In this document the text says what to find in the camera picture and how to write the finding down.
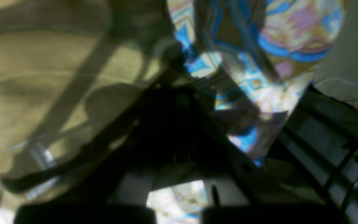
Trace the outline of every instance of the colorful patterned fabric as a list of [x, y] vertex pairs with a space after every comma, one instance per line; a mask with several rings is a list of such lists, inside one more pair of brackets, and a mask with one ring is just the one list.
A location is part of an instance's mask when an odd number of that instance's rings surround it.
[[228, 136], [254, 159], [267, 153], [345, 16], [342, 0], [168, 0], [168, 8], [196, 87], [215, 101], [212, 114], [237, 110]]
[[155, 211], [158, 224], [197, 224], [208, 202], [202, 180], [149, 193], [147, 207]]

